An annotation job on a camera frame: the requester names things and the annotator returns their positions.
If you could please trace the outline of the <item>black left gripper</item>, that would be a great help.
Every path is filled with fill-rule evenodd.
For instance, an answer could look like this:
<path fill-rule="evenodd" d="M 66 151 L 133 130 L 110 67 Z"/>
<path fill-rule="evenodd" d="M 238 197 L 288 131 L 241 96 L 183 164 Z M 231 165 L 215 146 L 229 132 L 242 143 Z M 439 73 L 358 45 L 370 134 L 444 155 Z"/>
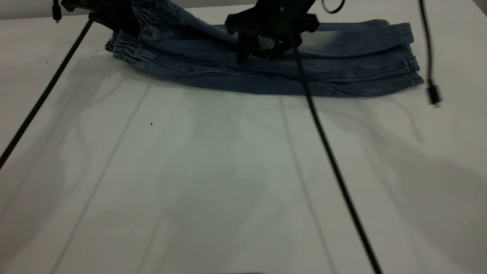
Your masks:
<path fill-rule="evenodd" d="M 138 36 L 140 26 L 135 18 L 134 12 L 129 0 L 62 0 L 61 6 L 68 12 L 75 9 L 88 10 L 94 12 L 102 4 L 102 14 L 110 14 L 110 28 L 113 31 L 127 31 L 132 36 Z"/>

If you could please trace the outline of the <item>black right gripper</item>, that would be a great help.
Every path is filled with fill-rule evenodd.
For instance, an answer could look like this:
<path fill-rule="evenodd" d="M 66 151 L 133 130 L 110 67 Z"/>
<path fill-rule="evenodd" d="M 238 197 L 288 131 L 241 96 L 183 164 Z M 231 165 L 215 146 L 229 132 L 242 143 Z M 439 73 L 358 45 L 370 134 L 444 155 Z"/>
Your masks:
<path fill-rule="evenodd" d="M 315 14 L 308 14 L 313 0 L 259 0 L 254 7 L 229 14 L 226 18 L 228 33 L 245 33 L 256 36 L 238 36 L 237 61 L 243 64 L 250 56 L 261 57 L 258 36 L 285 37 L 314 32 L 319 22 Z M 263 58 L 272 61 L 293 48 L 289 39 L 263 39 Z"/>

